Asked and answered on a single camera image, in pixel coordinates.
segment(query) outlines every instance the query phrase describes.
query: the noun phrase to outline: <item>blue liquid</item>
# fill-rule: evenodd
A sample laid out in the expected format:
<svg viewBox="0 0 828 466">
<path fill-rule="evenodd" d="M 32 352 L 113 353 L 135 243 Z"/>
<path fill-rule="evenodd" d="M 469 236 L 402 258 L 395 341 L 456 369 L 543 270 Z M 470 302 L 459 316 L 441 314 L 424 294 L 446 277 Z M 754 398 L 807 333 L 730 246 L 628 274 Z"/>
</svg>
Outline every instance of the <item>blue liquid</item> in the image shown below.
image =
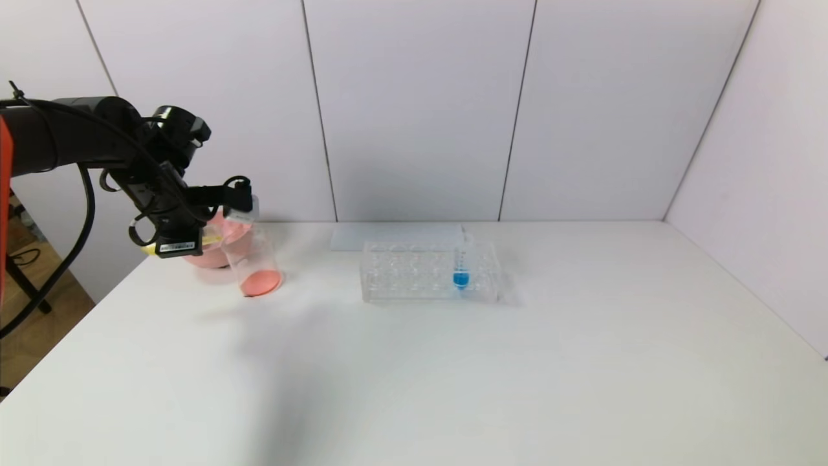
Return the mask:
<svg viewBox="0 0 828 466">
<path fill-rule="evenodd" d="M 469 286 L 469 271 L 462 268 L 455 269 L 453 281 L 457 289 L 465 289 L 465 287 Z"/>
</svg>

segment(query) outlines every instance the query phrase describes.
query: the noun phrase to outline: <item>white table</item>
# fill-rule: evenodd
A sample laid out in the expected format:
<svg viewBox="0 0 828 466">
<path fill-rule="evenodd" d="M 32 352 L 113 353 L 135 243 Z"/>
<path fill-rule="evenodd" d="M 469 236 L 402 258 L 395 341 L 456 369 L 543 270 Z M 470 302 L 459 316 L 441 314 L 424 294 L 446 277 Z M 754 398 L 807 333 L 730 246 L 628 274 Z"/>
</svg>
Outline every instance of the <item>white table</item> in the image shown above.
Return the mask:
<svg viewBox="0 0 828 466">
<path fill-rule="evenodd" d="M 0 404 L 0 464 L 828 464 L 828 363 L 657 222 L 471 223 L 506 302 L 366 304 L 331 224 L 287 280 L 146 260 Z"/>
</svg>

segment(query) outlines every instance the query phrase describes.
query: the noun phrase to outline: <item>black tripod leg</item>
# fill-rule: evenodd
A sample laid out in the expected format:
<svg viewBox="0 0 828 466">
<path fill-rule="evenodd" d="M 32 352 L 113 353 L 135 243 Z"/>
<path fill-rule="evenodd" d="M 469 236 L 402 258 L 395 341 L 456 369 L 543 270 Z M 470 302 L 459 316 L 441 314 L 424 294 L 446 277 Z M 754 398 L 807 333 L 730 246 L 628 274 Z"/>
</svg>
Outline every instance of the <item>black tripod leg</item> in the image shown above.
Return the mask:
<svg viewBox="0 0 828 466">
<path fill-rule="evenodd" d="M 34 298 L 37 295 L 37 288 L 35 285 L 31 284 L 29 279 L 23 274 L 23 271 L 20 270 L 20 267 L 17 267 L 17 264 L 14 263 L 14 260 L 6 255 L 6 271 L 9 275 L 12 276 L 12 279 L 20 285 L 20 289 L 23 290 L 23 293 L 29 297 L 29 299 Z M 51 312 L 51 306 L 49 303 L 46 302 L 44 299 L 41 301 L 40 305 L 37 306 L 38 309 L 41 310 L 42 313 L 48 314 Z"/>
</svg>

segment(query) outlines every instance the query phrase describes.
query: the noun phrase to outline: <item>black cable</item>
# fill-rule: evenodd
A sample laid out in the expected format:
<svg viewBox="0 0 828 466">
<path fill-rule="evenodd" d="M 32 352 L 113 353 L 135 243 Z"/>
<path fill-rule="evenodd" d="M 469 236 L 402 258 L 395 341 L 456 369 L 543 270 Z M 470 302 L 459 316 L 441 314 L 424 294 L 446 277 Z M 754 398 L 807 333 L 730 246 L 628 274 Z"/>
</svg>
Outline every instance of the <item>black cable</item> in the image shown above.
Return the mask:
<svg viewBox="0 0 828 466">
<path fill-rule="evenodd" d="M 135 229 L 135 225 L 139 221 L 141 221 L 142 218 L 144 218 L 145 216 L 148 216 L 148 215 L 150 215 L 150 213 L 152 213 L 152 209 L 155 208 L 156 204 L 157 204 L 157 199 L 155 197 L 153 197 L 149 201 L 149 203 L 147 203 L 147 206 L 144 207 L 143 210 L 141 210 L 141 213 L 138 214 L 138 216 L 135 217 L 134 219 L 132 219 L 132 221 L 129 223 L 129 228 L 127 229 L 127 233 L 129 234 L 129 239 L 132 240 L 132 242 L 135 243 L 135 245 L 137 245 L 139 247 L 149 246 L 152 243 L 156 242 L 156 240 L 158 239 L 158 229 L 155 230 L 155 233 L 152 234 L 152 238 L 150 238 L 148 241 L 142 240 L 141 236 L 138 235 L 138 231 Z"/>
<path fill-rule="evenodd" d="M 69 268 L 75 258 L 78 257 L 80 250 L 84 248 L 86 240 L 89 238 L 89 233 L 92 231 L 92 224 L 95 219 L 95 191 L 92 188 L 92 179 L 89 177 L 89 170 L 86 166 L 79 163 L 78 170 L 80 171 L 80 179 L 84 183 L 84 193 L 86 194 L 86 218 L 84 218 L 84 226 L 80 229 L 78 240 L 72 246 L 72 250 L 69 251 L 66 258 L 63 259 L 63 262 L 58 265 L 46 283 L 43 284 L 40 291 L 37 292 L 37 295 L 29 301 L 29 304 L 18 315 L 14 316 L 6 327 L 0 328 L 0 339 L 5 338 L 9 333 L 13 332 L 40 305 L 43 299 L 46 298 L 46 295 L 55 286 L 58 279 Z"/>
<path fill-rule="evenodd" d="M 232 183 L 232 182 L 242 182 L 244 184 L 249 185 L 250 184 L 250 178 L 243 177 L 241 175 L 237 175 L 235 177 L 227 178 L 227 181 L 225 181 L 224 185 L 222 185 L 222 186 L 227 186 L 228 187 L 228 186 L 230 186 L 230 183 Z"/>
<path fill-rule="evenodd" d="M 31 259 L 29 259 L 29 260 L 23 260 L 23 261 L 21 261 L 21 262 L 18 262 L 18 261 L 17 261 L 18 259 L 23 259 L 23 256 L 24 256 L 24 255 L 26 255 L 26 254 L 29 254 L 30 252 L 35 253 L 35 256 L 34 256 L 34 257 L 32 257 L 32 258 L 31 258 Z M 40 248 L 31 248 L 30 250 L 24 250 L 23 252 L 18 252 L 17 254 L 15 254 L 15 255 L 11 256 L 12 260 L 14 261 L 14 263 L 15 263 L 17 266 L 19 266 L 19 267 L 23 267 L 23 266 L 25 266 L 25 265 L 29 265 L 29 264 L 33 263 L 34 261 L 36 261 L 36 260 L 40 259 L 40 257 L 41 257 L 41 250 L 40 250 Z"/>
<path fill-rule="evenodd" d="M 98 177 L 98 186 L 101 187 L 106 192 L 118 192 L 121 191 L 120 189 L 115 189 L 114 187 L 109 186 L 109 183 L 106 182 L 106 178 L 109 176 L 109 169 L 104 168 L 101 170 L 101 175 Z"/>
<path fill-rule="evenodd" d="M 0 100 L 0 106 L 9 105 L 9 103 L 10 103 L 10 101 L 8 101 L 8 100 Z M 69 105 L 64 105 L 64 104 L 57 104 L 56 102 L 51 102 L 49 100 L 31 99 L 31 100 L 28 100 L 27 104 L 30 105 L 30 106 L 32 104 L 35 104 L 36 106 L 41 107 L 42 109 L 51 109 L 51 110 L 56 110 L 56 111 L 64 112 L 64 113 L 67 113 L 67 114 L 71 114 L 71 115 L 74 115 L 76 117 L 79 117 L 79 118 L 85 119 L 87 121 L 90 121 L 92 123 L 103 126 L 104 128 L 108 129 L 111 133 L 115 134 L 119 138 L 123 139 L 126 143 L 131 145 L 137 151 L 138 155 L 140 155 L 142 158 L 145 159 L 145 162 L 147 162 L 147 165 L 149 165 L 152 168 L 152 170 L 156 172 L 156 175 L 158 177 L 166 179 L 170 183 L 170 186 L 172 186 L 172 187 L 175 186 L 175 183 L 167 176 L 166 172 L 164 172 L 164 170 L 161 169 L 161 166 L 158 164 L 156 159 L 153 158 L 152 155 L 149 152 L 147 152 L 147 150 L 141 144 L 139 144 L 135 139 L 130 138 L 129 135 L 124 133 L 119 127 L 115 126 L 114 124 L 109 123 L 105 119 L 101 119 L 97 115 L 91 114 L 89 112 L 84 112 L 83 110 L 78 110 L 75 107 L 71 107 Z M 212 216 L 204 217 L 204 216 L 201 215 L 200 212 L 197 212 L 196 210 L 194 210 L 192 208 L 192 206 L 184 198 L 184 195 L 181 192 L 179 192 L 177 189 L 172 188 L 170 191 L 172 192 L 172 195 L 175 196 L 178 199 L 178 202 L 180 202 L 184 206 L 184 208 L 187 209 L 187 211 L 190 213 L 190 215 L 192 215 L 194 218 L 196 218 L 200 221 L 204 221 L 204 222 L 207 222 L 207 221 L 210 221 L 210 220 L 213 219 Z"/>
</svg>

